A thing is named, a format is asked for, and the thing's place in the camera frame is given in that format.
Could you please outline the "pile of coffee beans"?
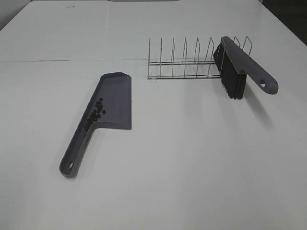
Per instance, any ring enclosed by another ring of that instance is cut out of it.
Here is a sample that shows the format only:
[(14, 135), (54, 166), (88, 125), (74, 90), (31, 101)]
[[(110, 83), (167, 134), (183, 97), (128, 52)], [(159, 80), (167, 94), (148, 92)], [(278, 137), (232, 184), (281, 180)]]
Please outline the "pile of coffee beans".
[(90, 112), (89, 117), (86, 119), (86, 123), (84, 125), (84, 130), (87, 132), (91, 125), (95, 122), (97, 122), (101, 117), (102, 114), (106, 113), (106, 110), (104, 109), (103, 106), (103, 97), (100, 97), (94, 104), (94, 109), (93, 111)]

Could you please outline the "grey plastic dustpan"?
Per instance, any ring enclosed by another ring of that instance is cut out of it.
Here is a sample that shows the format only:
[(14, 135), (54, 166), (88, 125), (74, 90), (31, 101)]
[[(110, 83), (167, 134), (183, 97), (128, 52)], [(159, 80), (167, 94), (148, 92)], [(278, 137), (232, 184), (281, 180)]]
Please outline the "grey plastic dustpan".
[[(84, 125), (95, 102), (103, 97), (105, 114), (85, 132)], [(82, 115), (68, 148), (60, 162), (59, 171), (67, 178), (77, 175), (91, 135), (96, 129), (131, 130), (131, 76), (123, 72), (107, 73), (101, 76), (97, 87)]]

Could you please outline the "grey hand brush black bristles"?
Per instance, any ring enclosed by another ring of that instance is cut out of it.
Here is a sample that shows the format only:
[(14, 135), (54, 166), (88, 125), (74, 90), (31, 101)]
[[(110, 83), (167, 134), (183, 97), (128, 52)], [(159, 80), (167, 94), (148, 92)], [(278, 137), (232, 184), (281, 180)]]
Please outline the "grey hand brush black bristles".
[(223, 36), (213, 54), (221, 82), (231, 99), (242, 99), (249, 76), (265, 93), (275, 95), (278, 82), (234, 41)]

